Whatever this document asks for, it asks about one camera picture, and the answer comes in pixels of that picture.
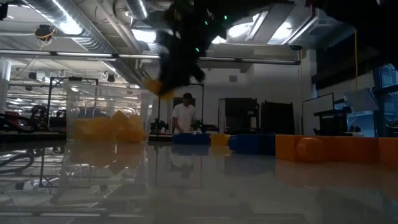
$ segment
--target clear plastic bin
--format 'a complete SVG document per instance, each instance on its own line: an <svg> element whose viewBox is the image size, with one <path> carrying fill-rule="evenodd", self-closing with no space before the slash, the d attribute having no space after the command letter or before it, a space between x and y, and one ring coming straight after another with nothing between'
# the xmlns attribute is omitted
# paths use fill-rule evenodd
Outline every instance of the clear plastic bin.
<svg viewBox="0 0 398 224"><path fill-rule="evenodd" d="M148 141L153 93L147 90L90 85L77 81L65 81L62 87L67 92L67 141L82 141L79 138L80 124L85 121L94 121L89 120L93 118L99 121L96 130L100 130L100 136L103 136L96 137L95 141L110 141L111 139L119 141L111 137L112 133L114 134L114 131L111 131L114 125L109 124L107 120L118 111L123 112L127 117L139 115L144 128L141 142Z"/></svg>

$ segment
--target orange foam block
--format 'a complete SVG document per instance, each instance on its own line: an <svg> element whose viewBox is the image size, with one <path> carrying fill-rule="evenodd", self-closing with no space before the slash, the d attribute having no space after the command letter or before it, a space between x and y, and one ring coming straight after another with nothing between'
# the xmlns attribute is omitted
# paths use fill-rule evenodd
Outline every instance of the orange foam block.
<svg viewBox="0 0 398 224"><path fill-rule="evenodd" d="M275 135L275 157L288 161L297 161L296 145L302 136L294 135Z"/></svg>
<svg viewBox="0 0 398 224"><path fill-rule="evenodd" d="M398 138L379 138L380 163L398 169Z"/></svg>
<svg viewBox="0 0 398 224"><path fill-rule="evenodd" d="M275 136L275 156L295 162L323 162L329 159L324 139L318 136Z"/></svg>
<svg viewBox="0 0 398 224"><path fill-rule="evenodd" d="M296 147L296 156L302 162L323 162L328 160L328 153L321 139L304 137Z"/></svg>
<svg viewBox="0 0 398 224"><path fill-rule="evenodd" d="M329 145L333 160L338 162L379 162L379 143L377 138L333 137Z"/></svg>

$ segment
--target ceiling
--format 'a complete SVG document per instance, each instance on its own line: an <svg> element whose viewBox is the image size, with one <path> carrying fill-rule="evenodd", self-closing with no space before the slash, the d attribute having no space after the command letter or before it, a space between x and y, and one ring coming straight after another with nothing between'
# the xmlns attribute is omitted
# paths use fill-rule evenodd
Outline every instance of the ceiling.
<svg viewBox="0 0 398 224"><path fill-rule="evenodd" d="M112 45L117 53L134 53L137 49L132 49L121 37L119 32L104 16L104 13L96 6L96 0L67 0L72 1L79 8L88 20L95 26L100 34ZM77 44L72 38L63 34L58 30L50 44L42 45L41 41L33 35L34 31L41 24L53 25L44 16L26 6L22 1L13 1L13 3L21 3L17 7L9 7L8 15L4 21L0 21L0 49L20 49L20 50L49 50L49 51L66 51L66 52L86 52L82 46ZM135 30L145 30L154 32L156 29L151 27L160 27L162 21L159 19L162 10L170 6L170 1L151 0L148 2L151 9L150 16L143 20L137 21L132 26ZM104 8L112 14L109 6L112 5L110 0L104 0ZM114 22L118 23L118 27L123 24L130 23L130 17L126 14L127 9L123 1L117 1L117 14L113 17ZM208 56L217 57L244 57L244 58L280 58L280 59L297 59L297 53L290 50L287 44L281 45L289 36L291 36L303 23L312 15L309 8L304 7L304 0L296 0L294 4L282 5L276 4L267 7L264 12L265 17L261 18L261 13L255 17L249 16L236 24L243 24L248 27L246 33L241 35L229 35L224 43L213 44L208 49ZM343 32L349 32L344 24L327 17L322 11L315 11L319 22L311 25L300 37L293 43L294 45L302 45L305 49L314 49L319 47L328 47L338 39ZM253 31L254 27L258 27L258 31L253 33L252 38L248 34ZM150 52L150 48L145 41L135 35L138 40L139 50ZM26 57L26 56L9 56L4 55L12 62L12 74L10 84L10 93L31 93L42 94L41 98L45 98L48 88L34 87L32 91L26 91L26 85L48 85L45 80L31 80L28 77L29 72L46 71L47 74L57 77L61 71L68 76L79 76L86 78L97 78L102 85L126 86L128 82L126 76L131 74L122 73L115 75L115 82L109 83L104 75L105 71L111 72L110 68L103 62L98 60L87 59L70 59L55 57ZM136 61L134 59L124 60L131 70L134 70ZM144 68L158 67L158 61L143 61ZM201 68L235 68L241 73L247 72L251 67L248 63L220 63L220 62L200 62ZM53 94L65 94L61 88L56 88Z"/></svg>

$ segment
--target pillar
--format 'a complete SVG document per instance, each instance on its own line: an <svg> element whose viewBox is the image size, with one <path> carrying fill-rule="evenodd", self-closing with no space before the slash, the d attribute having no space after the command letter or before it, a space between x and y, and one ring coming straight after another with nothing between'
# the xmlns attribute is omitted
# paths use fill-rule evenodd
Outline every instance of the pillar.
<svg viewBox="0 0 398 224"><path fill-rule="evenodd" d="M0 113L6 110L8 84L10 82L12 62L0 58Z"/></svg>

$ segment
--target ceiling light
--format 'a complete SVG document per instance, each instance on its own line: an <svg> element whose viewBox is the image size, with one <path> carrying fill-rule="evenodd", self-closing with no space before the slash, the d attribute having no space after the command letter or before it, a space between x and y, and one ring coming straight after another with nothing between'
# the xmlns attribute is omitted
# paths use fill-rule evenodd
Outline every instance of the ceiling light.
<svg viewBox="0 0 398 224"><path fill-rule="evenodd" d="M26 54L26 55L51 55L50 52L34 50L0 50L3 54Z"/></svg>
<svg viewBox="0 0 398 224"><path fill-rule="evenodd" d="M111 54L73 53L73 52L57 52L57 55L59 55L59 56L79 56L79 57L112 57Z"/></svg>
<svg viewBox="0 0 398 224"><path fill-rule="evenodd" d="M260 14L256 14L255 16L253 16L253 25L251 27L250 33L246 37L246 40L252 40L254 38L267 15L268 11L264 11Z"/></svg>
<svg viewBox="0 0 398 224"><path fill-rule="evenodd" d="M290 36L292 33L292 25L288 22L284 22L275 32L272 38L284 39Z"/></svg>
<svg viewBox="0 0 398 224"><path fill-rule="evenodd" d="M213 44L223 44L225 42L226 40L222 39L220 36L217 36L216 38L214 38L213 41L211 41L211 43Z"/></svg>
<svg viewBox="0 0 398 224"><path fill-rule="evenodd" d="M318 16L315 16L312 18L308 24L303 27L300 31L298 31L296 34L294 34L291 38L287 38L282 44L292 44L298 37L300 37L305 31L307 31L308 28L310 28L316 21L318 20Z"/></svg>
<svg viewBox="0 0 398 224"><path fill-rule="evenodd" d="M247 22L244 24L236 25L229 29L228 35L230 35L233 38L239 37L239 36L249 32L251 26L252 26L252 22Z"/></svg>
<svg viewBox="0 0 398 224"><path fill-rule="evenodd" d="M134 36L139 41L144 41L146 43L153 43L156 39L155 31L143 31L143 30L131 30Z"/></svg>

